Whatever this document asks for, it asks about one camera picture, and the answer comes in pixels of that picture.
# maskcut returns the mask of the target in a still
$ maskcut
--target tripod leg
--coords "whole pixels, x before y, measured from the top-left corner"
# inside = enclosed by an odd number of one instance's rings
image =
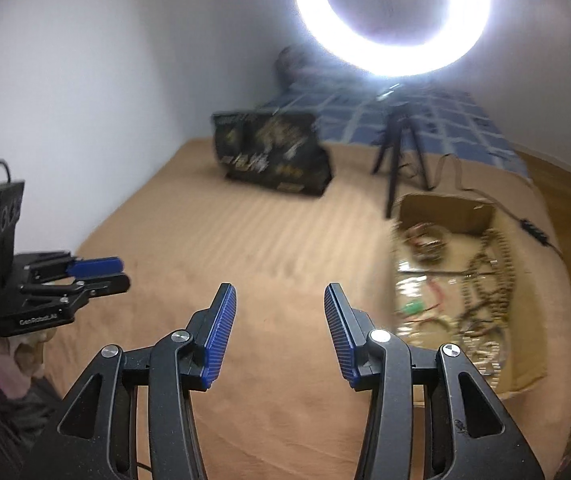
[[[423,145],[421,144],[421,139],[419,139],[419,134],[417,133],[409,118],[406,118],[403,122],[404,126],[409,129],[412,141],[414,142],[414,147],[417,150],[417,158],[419,159],[420,167],[419,176],[421,177],[423,189],[430,191],[430,182],[427,177],[427,168],[425,167],[425,159],[423,157]]]
[[[398,117],[390,115],[386,136],[392,142],[392,161],[390,164],[390,187],[388,189],[388,203],[385,208],[385,218],[392,217],[392,206],[397,194],[397,180],[399,177],[399,165],[401,162],[401,125]]]

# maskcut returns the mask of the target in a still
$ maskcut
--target metal pivot screw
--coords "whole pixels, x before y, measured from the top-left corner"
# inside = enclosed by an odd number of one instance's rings
[[[187,330],[177,330],[172,333],[171,338],[175,343],[184,343],[190,339],[190,333]]]
[[[454,343],[448,343],[447,345],[443,346],[443,353],[448,357],[456,357],[461,353],[461,349]]]
[[[392,335],[387,330],[375,328],[370,332],[370,338],[377,343],[387,343],[392,338]]]
[[[108,346],[104,346],[102,351],[101,351],[101,355],[103,357],[114,357],[115,355],[117,355],[119,352],[119,348],[117,345],[108,345]]]

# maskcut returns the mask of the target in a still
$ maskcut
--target cardboard box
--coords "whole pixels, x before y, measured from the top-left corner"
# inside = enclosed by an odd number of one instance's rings
[[[413,290],[412,277],[431,276],[440,280],[443,292],[444,314],[456,318],[464,311],[461,295],[461,278],[468,262],[480,248],[480,237],[490,228],[499,229],[507,238],[516,273],[513,298],[509,307],[508,327],[505,331],[507,345],[505,364],[495,387],[501,399],[507,399],[533,387],[536,381],[547,373],[547,338],[541,314],[539,298],[534,288],[531,273],[525,268],[515,242],[519,228],[513,219],[496,209],[491,203],[482,200],[469,200],[456,196],[438,194],[408,194],[399,200],[393,229],[393,257],[396,272],[395,309],[398,312],[406,303]],[[452,238],[445,248],[444,256],[434,263],[418,262],[405,243],[405,231],[419,222],[433,222],[445,227]],[[489,266],[487,289],[493,289],[493,278]],[[432,293],[427,287],[426,303]],[[403,316],[397,318],[397,326],[403,323]],[[421,344],[426,348],[438,348],[441,344],[458,342],[438,323],[432,322],[422,327],[425,335]],[[422,388],[415,388],[415,404],[423,404]]]

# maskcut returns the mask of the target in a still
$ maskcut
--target ring light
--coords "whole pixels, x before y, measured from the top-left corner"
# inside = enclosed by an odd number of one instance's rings
[[[374,75],[396,77],[437,70],[477,42],[488,21],[490,0],[449,0],[445,24],[425,43],[380,44],[360,36],[337,16],[328,0],[296,0],[303,22],[325,49]]]

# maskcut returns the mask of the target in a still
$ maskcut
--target blue checkered blanket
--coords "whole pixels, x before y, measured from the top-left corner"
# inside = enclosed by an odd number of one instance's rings
[[[378,145],[390,104],[401,101],[410,103],[411,119],[427,153],[456,153],[527,177],[523,160],[467,92],[429,84],[403,87],[378,102],[376,93],[365,89],[294,82],[259,111],[312,112],[318,117],[320,140]]]

